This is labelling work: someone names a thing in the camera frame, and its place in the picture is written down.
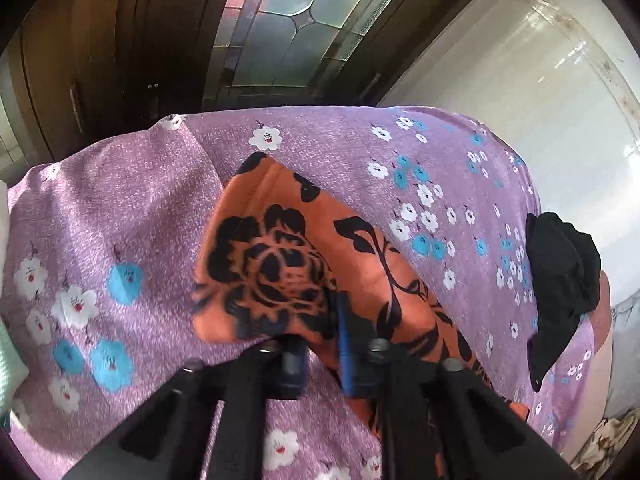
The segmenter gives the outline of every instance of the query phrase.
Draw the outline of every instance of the patterned fabric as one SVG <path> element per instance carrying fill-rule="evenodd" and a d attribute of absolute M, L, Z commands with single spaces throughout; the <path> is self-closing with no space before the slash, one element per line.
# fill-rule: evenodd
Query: patterned fabric
<path fill-rule="evenodd" d="M 257 148 L 379 226 L 495 390 L 532 409 L 528 423 L 562 448 L 593 332 L 585 319 L 535 394 L 523 232 L 540 206 L 518 155 L 477 121 L 434 108 L 265 108 L 175 116 L 32 168 L 9 190 L 0 309 L 30 370 L 11 438 L 43 480 L 59 479 L 188 358 L 214 364 L 246 345 L 201 341 L 191 292 L 212 205 Z M 380 477 L 379 442 L 313 354 L 305 396 L 270 402 L 267 429 L 267 480 Z"/>

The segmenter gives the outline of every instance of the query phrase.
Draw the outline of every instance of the cabinet door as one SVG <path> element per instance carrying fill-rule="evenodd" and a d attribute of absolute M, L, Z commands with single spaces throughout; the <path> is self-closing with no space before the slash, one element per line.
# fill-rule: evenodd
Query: cabinet door
<path fill-rule="evenodd" d="M 59 160 L 86 145 L 69 89 L 74 84 L 72 0 L 38 0 L 22 22 L 24 75 L 42 135 Z"/>

